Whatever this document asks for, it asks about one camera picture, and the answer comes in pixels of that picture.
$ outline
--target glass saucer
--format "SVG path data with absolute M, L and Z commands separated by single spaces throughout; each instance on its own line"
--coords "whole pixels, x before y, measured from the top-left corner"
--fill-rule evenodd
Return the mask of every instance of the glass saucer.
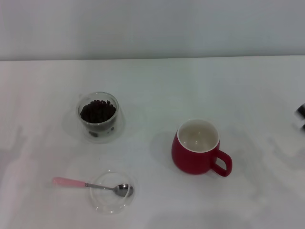
M 125 197 L 120 197 L 111 190 L 90 188 L 90 198 L 95 210 L 105 214 L 119 213 L 123 211 L 131 204 L 137 192 L 134 179 L 132 179 L 124 172 L 118 172 L 114 170 L 106 170 L 100 176 L 95 178 L 91 183 L 106 187 L 115 187 L 120 184 L 129 184 L 133 187 L 133 194 L 129 197 L 128 195 L 130 189 L 128 189 Z

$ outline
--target white table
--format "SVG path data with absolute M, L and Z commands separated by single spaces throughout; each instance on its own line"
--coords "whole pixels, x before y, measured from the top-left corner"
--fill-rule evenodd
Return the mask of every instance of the white table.
M 305 136 L 291 123 L 305 103 L 305 57 L 0 62 L 1 229 L 286 229 L 305 227 Z M 81 95 L 121 104 L 122 135 L 87 143 Z M 179 124 L 212 119 L 233 171 L 191 176 L 171 160 Z M 88 190 L 105 165 L 136 178 L 133 203 L 102 215 Z

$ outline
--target white wall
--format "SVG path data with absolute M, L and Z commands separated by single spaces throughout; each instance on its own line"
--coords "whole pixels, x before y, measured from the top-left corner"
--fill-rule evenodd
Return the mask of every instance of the white wall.
M 304 0 L 0 0 L 0 60 L 305 54 Z

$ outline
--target mug rim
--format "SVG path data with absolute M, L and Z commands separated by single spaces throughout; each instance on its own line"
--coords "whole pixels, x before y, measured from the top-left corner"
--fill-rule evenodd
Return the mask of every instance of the mug rim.
M 180 131 L 180 128 L 181 128 L 184 124 L 186 124 L 186 123 L 188 123 L 188 122 L 190 122 L 190 121 L 203 121 L 203 122 L 205 122 L 205 123 L 210 124 L 210 125 L 216 130 L 216 133 L 217 133 L 217 142 L 216 142 L 216 144 L 215 144 L 212 148 L 210 148 L 210 149 L 208 149 L 208 150 L 205 150 L 205 151 L 194 151 L 194 150 L 188 149 L 187 147 L 185 147 L 185 146 L 182 144 L 182 142 L 180 141 L 180 138 L 179 138 L 179 131 Z M 215 149 L 215 148 L 218 146 L 219 142 L 220 142 L 220 134 L 219 134 L 219 131 L 218 131 L 217 127 L 216 127 L 212 122 L 207 121 L 207 120 L 204 120 L 204 119 L 200 119 L 200 118 L 188 119 L 187 121 L 183 122 L 183 123 L 179 126 L 179 128 L 178 128 L 178 130 L 177 130 L 177 138 L 178 138 L 178 141 L 179 141 L 180 145 L 182 145 L 183 148 L 185 148 L 185 149 L 188 150 L 188 151 L 194 152 L 194 153 L 207 153 L 207 152 L 210 152 L 211 150 Z

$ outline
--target spoon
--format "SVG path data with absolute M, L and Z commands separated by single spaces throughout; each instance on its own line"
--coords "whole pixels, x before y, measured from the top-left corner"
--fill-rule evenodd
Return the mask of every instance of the spoon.
M 128 187 L 129 187 L 129 192 L 128 192 L 127 197 L 130 197 L 133 194 L 133 187 L 131 185 L 127 185 L 127 184 L 121 184 L 116 187 L 104 187 L 104 186 L 100 186 L 100 185 L 85 183 L 85 182 L 79 181 L 79 180 L 71 180 L 71 179 L 67 179 L 67 178 L 63 178 L 63 177 L 54 177 L 53 184 L 60 185 L 60 186 L 66 186 L 66 187 L 101 188 L 101 189 L 111 190 L 120 197 L 126 196 L 126 194 L 128 192 Z

